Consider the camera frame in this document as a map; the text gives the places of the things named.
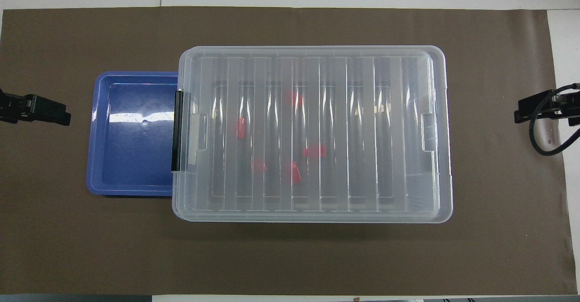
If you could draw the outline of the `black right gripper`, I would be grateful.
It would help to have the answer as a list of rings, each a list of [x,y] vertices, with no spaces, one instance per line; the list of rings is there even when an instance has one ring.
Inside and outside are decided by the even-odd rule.
[[[570,84],[521,99],[520,109],[514,112],[514,122],[516,124],[530,122],[534,110],[541,102],[543,104],[535,116],[537,120],[567,119],[571,127],[580,124],[580,85]]]

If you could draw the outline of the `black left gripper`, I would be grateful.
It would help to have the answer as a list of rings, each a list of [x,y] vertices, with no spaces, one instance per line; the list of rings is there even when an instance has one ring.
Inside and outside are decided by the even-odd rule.
[[[0,120],[6,123],[47,122],[69,126],[71,114],[66,105],[38,95],[18,96],[0,90]]]

